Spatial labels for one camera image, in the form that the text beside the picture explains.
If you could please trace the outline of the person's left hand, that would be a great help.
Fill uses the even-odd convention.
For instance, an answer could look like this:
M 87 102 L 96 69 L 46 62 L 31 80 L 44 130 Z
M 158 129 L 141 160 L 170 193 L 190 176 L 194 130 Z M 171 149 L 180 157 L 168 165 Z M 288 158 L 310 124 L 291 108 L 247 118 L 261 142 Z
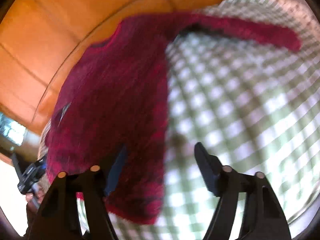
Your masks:
M 44 197 L 45 192 L 42 188 L 39 188 L 36 192 L 29 192 L 25 195 L 25 199 L 27 201 L 27 208 L 33 212 L 37 213 Z

